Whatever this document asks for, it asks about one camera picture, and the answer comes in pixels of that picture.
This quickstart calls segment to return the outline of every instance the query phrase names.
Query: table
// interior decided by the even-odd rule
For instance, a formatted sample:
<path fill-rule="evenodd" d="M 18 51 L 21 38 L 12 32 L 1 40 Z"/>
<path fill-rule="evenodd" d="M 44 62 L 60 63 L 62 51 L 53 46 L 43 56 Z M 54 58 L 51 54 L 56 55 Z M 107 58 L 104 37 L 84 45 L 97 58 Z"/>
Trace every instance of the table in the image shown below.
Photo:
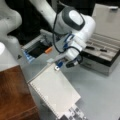
<path fill-rule="evenodd" d="M 47 60 L 54 58 L 57 52 L 42 54 L 30 65 L 23 67 L 24 76 L 29 82 L 46 66 Z M 62 72 L 81 95 L 77 105 L 83 110 L 89 120 L 118 120 L 120 117 L 120 64 L 110 76 L 105 76 L 83 66 L 67 69 Z M 38 95 L 31 89 L 34 100 L 40 108 L 42 120 L 53 120 L 54 115 L 44 106 Z"/>
<path fill-rule="evenodd" d="M 20 66 L 0 72 L 0 120 L 39 120 Z"/>

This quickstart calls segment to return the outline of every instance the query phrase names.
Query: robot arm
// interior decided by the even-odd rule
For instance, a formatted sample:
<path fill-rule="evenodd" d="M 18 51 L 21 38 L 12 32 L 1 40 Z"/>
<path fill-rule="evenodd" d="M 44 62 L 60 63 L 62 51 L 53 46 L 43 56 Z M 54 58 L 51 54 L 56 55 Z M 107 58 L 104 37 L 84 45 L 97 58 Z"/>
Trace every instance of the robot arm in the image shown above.
<path fill-rule="evenodd" d="M 22 66 L 27 60 L 22 53 L 18 39 L 9 35 L 21 24 L 22 18 L 20 14 L 9 8 L 5 0 L 0 0 L 0 42 L 5 44 L 16 61 Z"/>
<path fill-rule="evenodd" d="M 17 61 L 14 59 L 6 46 L 0 42 L 0 72 L 15 66 L 18 66 Z"/>
<path fill-rule="evenodd" d="M 54 28 L 56 13 L 46 0 L 30 0 L 42 16 L 48 21 L 51 28 Z M 64 41 L 62 54 L 56 60 L 66 58 L 75 64 L 78 61 L 79 53 L 85 49 L 86 42 L 90 39 L 95 30 L 95 21 L 89 16 L 79 14 L 73 7 L 64 8 L 56 19 L 54 31 L 59 34 L 68 34 Z"/>

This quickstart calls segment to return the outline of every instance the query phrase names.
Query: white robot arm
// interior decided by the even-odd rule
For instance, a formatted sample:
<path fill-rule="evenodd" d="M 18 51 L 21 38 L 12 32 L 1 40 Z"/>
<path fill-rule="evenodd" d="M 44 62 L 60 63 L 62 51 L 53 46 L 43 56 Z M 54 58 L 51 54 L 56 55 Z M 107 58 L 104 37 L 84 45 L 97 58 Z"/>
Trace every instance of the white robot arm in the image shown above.
<path fill-rule="evenodd" d="M 0 42 L 0 72 L 15 66 L 18 66 L 17 61 L 14 59 L 6 46 Z"/>
<path fill-rule="evenodd" d="M 0 42 L 5 44 L 21 67 L 27 62 L 22 53 L 19 41 L 8 35 L 22 24 L 20 14 L 8 7 L 5 0 L 0 0 Z"/>
<path fill-rule="evenodd" d="M 55 11 L 46 0 L 30 0 L 35 8 L 58 34 L 70 33 L 65 39 L 64 52 L 56 60 L 66 58 L 76 64 L 79 53 L 85 49 L 86 42 L 95 30 L 95 21 L 89 16 L 79 14 L 73 7 L 64 8 L 56 17 Z"/>

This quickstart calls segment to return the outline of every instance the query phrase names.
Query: black cable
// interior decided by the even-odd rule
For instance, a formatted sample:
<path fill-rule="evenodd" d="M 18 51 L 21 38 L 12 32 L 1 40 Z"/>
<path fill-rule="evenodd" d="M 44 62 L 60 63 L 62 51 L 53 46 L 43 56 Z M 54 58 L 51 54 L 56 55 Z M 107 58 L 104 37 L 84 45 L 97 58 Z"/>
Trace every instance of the black cable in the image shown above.
<path fill-rule="evenodd" d="M 57 22 L 57 18 L 58 18 L 58 3 L 57 3 L 57 11 L 56 11 L 56 16 L 55 16 L 55 21 L 54 21 L 54 25 L 53 25 L 53 34 L 52 34 L 52 37 L 53 37 L 53 45 L 55 47 L 55 49 L 57 50 L 58 53 L 64 53 L 65 51 L 60 51 L 57 46 L 56 46 L 56 41 L 55 41 L 55 25 L 56 25 L 56 22 Z"/>
<path fill-rule="evenodd" d="M 57 52 L 60 53 L 60 54 L 65 53 L 65 52 L 66 52 L 68 49 L 70 49 L 70 48 L 73 48 L 73 49 L 77 50 L 77 51 L 79 52 L 79 55 L 80 55 L 80 53 L 81 53 L 80 50 L 77 49 L 77 48 L 74 47 L 74 46 L 69 46 L 69 47 L 67 47 L 66 49 L 64 49 L 63 51 L 60 51 L 60 50 L 57 48 L 57 46 L 56 46 L 56 41 L 55 41 L 55 25 L 56 25 L 57 18 L 58 18 L 58 2 L 57 2 L 57 9 L 56 9 L 55 21 L 54 21 L 54 25 L 53 25 L 53 34 L 52 34 L 52 37 L 53 37 L 53 45 L 54 45 L 55 49 L 57 50 Z"/>
<path fill-rule="evenodd" d="M 83 56 L 80 55 L 81 59 L 80 60 L 77 60 L 79 64 L 81 64 L 83 62 Z"/>

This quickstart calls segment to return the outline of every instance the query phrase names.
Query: cable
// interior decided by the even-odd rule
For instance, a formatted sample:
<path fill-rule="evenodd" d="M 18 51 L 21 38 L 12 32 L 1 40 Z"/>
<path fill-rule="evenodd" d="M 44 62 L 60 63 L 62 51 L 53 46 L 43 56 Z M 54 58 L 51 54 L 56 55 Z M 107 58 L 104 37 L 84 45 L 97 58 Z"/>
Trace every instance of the cable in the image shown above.
<path fill-rule="evenodd" d="M 55 25 L 56 25 L 56 22 L 57 22 L 57 18 L 58 18 L 58 2 L 57 2 L 57 11 L 56 11 L 56 16 L 55 16 L 55 21 L 54 21 L 54 25 L 53 25 L 52 37 L 53 37 L 53 45 L 54 45 L 55 49 L 57 50 L 58 53 L 62 54 L 65 51 L 60 51 L 55 44 L 56 43 L 56 41 L 55 41 Z"/>
<path fill-rule="evenodd" d="M 75 50 L 77 50 L 78 52 L 79 52 L 79 55 L 80 55 L 80 50 L 79 49 L 77 49 L 76 47 L 74 47 L 74 46 L 69 46 L 69 47 L 67 47 L 66 49 L 64 49 L 63 51 L 60 51 L 58 48 L 57 48 L 57 46 L 56 46 L 56 41 L 55 41 L 55 26 L 56 26 L 56 22 L 57 22 L 57 18 L 58 18 L 58 3 L 59 3 L 59 0 L 57 1 L 57 10 L 56 10 L 56 16 L 55 16 L 55 20 L 54 20 L 54 24 L 53 24 L 53 34 L 52 34 L 52 37 L 53 37 L 53 45 L 54 45 L 54 47 L 55 47 L 55 49 L 57 50 L 57 52 L 58 53 L 60 53 L 60 54 L 62 54 L 62 53 L 65 53 L 68 49 L 70 49 L 70 48 L 73 48 L 73 49 L 75 49 Z"/>

